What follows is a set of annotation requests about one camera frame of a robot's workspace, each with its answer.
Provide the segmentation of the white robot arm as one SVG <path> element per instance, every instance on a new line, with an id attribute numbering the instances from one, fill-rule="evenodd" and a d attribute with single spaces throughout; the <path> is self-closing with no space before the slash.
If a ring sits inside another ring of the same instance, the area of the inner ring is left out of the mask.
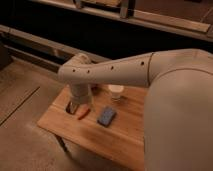
<path id="1" fill-rule="evenodd" d="M 213 171 L 213 53 L 157 51 L 92 64 L 77 54 L 58 71 L 77 104 L 91 84 L 143 87 L 145 171 Z"/>

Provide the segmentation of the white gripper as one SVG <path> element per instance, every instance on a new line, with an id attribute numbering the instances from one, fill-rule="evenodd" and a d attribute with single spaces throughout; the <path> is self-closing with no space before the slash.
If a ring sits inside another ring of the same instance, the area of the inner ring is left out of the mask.
<path id="1" fill-rule="evenodd" d="M 74 102 L 79 106 L 89 104 L 92 101 L 92 92 L 89 84 L 69 85 L 71 98 L 70 102 Z"/>

